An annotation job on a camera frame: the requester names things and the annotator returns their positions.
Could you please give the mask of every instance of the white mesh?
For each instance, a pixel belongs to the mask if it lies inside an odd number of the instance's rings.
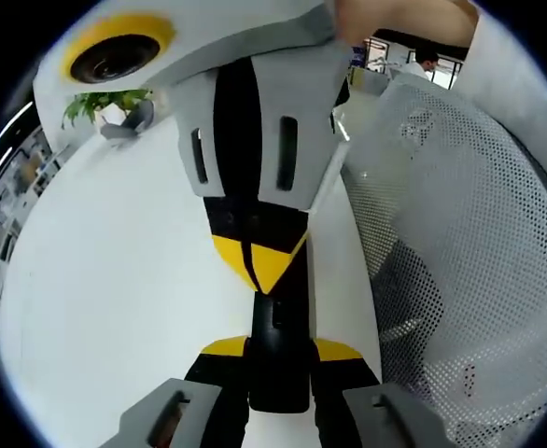
[[[401,76],[346,159],[384,379],[463,447],[517,446],[547,408],[547,181],[494,120]]]

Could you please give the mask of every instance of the camera lens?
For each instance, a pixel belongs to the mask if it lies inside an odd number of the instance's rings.
[[[117,35],[85,50],[72,64],[70,75],[85,84],[125,77],[157,56],[160,44],[146,35]]]

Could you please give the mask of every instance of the yellow ring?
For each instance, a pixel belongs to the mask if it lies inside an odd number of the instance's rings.
[[[167,19],[150,14],[122,14],[103,18],[80,33],[66,49],[62,63],[63,76],[79,82],[70,75],[77,57],[94,45],[118,35],[146,35],[153,38],[160,46],[157,58],[167,50],[174,39],[175,30]]]

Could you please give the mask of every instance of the desk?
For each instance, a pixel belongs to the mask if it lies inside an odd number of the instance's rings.
[[[53,178],[14,249],[0,310],[8,377],[53,446],[95,447],[203,347],[249,334],[253,293],[213,246],[172,118],[126,148],[95,135]],[[380,373],[369,277],[341,180],[311,219],[317,334]],[[314,408],[252,412],[245,447],[318,447]]]

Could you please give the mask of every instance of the person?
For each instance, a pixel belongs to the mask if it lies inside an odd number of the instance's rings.
[[[411,73],[418,77],[428,79],[427,72],[433,72],[438,65],[440,57],[432,49],[417,49],[414,61],[402,67],[402,73]]]

